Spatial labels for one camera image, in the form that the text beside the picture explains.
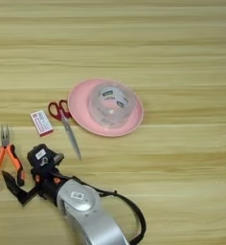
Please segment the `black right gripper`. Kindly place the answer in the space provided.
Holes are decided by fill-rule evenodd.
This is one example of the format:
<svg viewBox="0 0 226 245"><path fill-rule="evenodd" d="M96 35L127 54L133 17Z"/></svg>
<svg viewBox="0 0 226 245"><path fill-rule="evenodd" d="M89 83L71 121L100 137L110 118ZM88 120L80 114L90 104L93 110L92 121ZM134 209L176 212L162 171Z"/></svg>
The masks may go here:
<svg viewBox="0 0 226 245"><path fill-rule="evenodd" d="M54 157L54 165L58 166L63 159L64 155L58 153ZM17 198L22 206L25 206L37 194L44 199L49 199L56 206L58 192L70 180L70 177L62 175L57 169L53 169L45 174L32 170L31 174L34 178L35 186L29 191L25 191L16 184L15 179L8 172L2 172L8 190Z"/></svg>

